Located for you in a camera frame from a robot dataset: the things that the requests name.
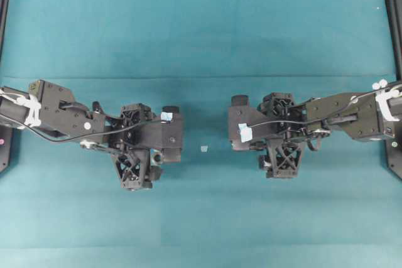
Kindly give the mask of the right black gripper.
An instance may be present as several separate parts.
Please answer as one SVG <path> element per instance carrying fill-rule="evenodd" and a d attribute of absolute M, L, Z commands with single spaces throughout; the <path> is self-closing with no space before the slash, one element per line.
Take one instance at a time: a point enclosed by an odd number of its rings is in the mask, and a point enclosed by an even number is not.
<path fill-rule="evenodd" d="M 294 178 L 298 175 L 305 143 L 313 139 L 308 133 L 307 108 L 296 104 L 289 93 L 271 93 L 257 110 L 268 118 L 266 154 L 258 157 L 259 168 L 267 178 Z"/>

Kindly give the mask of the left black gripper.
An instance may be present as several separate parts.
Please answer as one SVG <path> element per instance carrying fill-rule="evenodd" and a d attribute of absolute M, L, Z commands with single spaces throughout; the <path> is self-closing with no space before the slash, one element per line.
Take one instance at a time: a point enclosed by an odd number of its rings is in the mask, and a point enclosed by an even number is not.
<path fill-rule="evenodd" d="M 158 181 L 162 169 L 151 164 L 149 125 L 156 122 L 151 108 L 144 104 L 121 107 L 119 119 L 111 119 L 106 134 L 84 137 L 80 147 L 111 154 L 121 188 L 129 191 L 151 189 Z"/>

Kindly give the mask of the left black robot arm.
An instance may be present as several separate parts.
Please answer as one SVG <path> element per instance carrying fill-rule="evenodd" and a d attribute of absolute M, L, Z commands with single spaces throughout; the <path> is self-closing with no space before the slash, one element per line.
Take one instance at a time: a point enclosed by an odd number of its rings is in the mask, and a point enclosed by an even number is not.
<path fill-rule="evenodd" d="M 160 165 L 151 162 L 151 148 L 139 143 L 143 126 L 155 121 L 146 105 L 126 105 L 118 116 L 111 116 L 100 103 L 87 107 L 70 89 L 44 80 L 31 83 L 27 92 L 1 88 L 1 125 L 110 154 L 126 190 L 150 189 L 162 174 Z"/>

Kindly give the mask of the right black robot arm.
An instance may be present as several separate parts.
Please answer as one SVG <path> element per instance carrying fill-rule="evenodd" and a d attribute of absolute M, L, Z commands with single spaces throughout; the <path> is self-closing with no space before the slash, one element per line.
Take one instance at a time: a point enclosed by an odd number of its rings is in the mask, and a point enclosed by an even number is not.
<path fill-rule="evenodd" d="M 270 94 L 257 108 L 265 119 L 239 125 L 238 131 L 251 149 L 266 150 L 259 156 L 259 167 L 267 178 L 294 178 L 304 150 L 318 151 L 333 131 L 360 142 L 394 138 L 400 118 L 391 109 L 400 102 L 401 82 L 386 80 L 373 83 L 369 92 L 311 98 L 300 104 L 292 95 Z"/>

